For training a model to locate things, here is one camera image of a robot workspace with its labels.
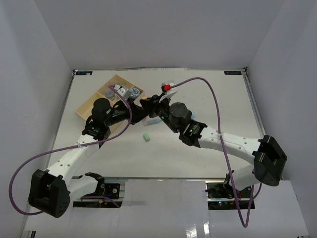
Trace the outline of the blue highlighter pen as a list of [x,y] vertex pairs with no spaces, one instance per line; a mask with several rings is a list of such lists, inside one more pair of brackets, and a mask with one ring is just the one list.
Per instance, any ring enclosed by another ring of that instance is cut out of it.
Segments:
[[148,126],[148,125],[153,125],[153,124],[157,124],[160,122],[161,122],[161,119],[145,119],[145,120],[143,120],[143,125]]

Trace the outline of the blue patterned jar back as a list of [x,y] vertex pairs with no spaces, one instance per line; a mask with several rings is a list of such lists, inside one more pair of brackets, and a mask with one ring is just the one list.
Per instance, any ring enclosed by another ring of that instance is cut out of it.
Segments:
[[131,101],[136,100],[139,97],[140,93],[141,93],[141,91],[138,88],[132,88],[131,94],[129,96],[130,100]]

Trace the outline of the clear paperclip jar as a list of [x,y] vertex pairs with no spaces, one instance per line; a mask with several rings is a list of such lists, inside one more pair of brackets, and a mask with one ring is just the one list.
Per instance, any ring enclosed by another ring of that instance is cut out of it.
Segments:
[[115,99],[115,94],[112,90],[106,90],[104,93],[105,97],[111,101]]
[[118,86],[120,86],[120,87],[121,87],[121,86],[122,86],[122,83],[121,83],[121,82],[117,82],[117,81],[116,81],[116,82],[114,82],[114,85],[115,85],[115,86],[117,86],[117,85],[118,85]]

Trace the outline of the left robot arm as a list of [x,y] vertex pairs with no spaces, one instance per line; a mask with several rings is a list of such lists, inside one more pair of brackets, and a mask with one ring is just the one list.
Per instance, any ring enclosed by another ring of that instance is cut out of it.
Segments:
[[109,140],[112,125],[124,120],[129,125],[136,124],[152,110],[149,98],[142,98],[140,105],[130,100],[118,101],[114,105],[106,98],[95,100],[77,144],[67,148],[66,153],[47,169],[32,174],[28,203],[59,218],[71,200],[101,197],[105,191],[103,176],[88,172],[74,179],[75,173]]

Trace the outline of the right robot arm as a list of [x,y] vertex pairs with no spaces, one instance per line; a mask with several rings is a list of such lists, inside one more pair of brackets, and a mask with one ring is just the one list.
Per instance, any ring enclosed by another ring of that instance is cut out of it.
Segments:
[[192,119],[192,113],[184,103],[169,102],[169,99],[160,99],[157,95],[140,100],[148,116],[161,118],[184,144],[220,151],[226,158],[232,155],[248,162],[248,166],[227,175],[223,190],[228,197],[234,198],[243,189],[257,183],[279,185],[287,156],[274,137],[265,135],[257,139],[220,133]]

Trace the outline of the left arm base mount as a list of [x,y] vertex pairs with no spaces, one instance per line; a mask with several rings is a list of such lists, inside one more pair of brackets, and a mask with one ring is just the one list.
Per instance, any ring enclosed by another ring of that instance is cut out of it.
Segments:
[[94,196],[108,197],[114,202],[122,202],[125,193],[125,181],[123,180],[106,180],[104,185]]

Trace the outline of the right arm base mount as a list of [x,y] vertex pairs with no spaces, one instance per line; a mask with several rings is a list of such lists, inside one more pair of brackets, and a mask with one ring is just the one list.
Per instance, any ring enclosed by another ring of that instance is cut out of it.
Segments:
[[[221,182],[207,182],[206,190],[208,209],[211,210],[236,210],[233,194],[228,194]],[[247,210],[251,195],[251,187],[237,192],[238,202],[241,210]]]

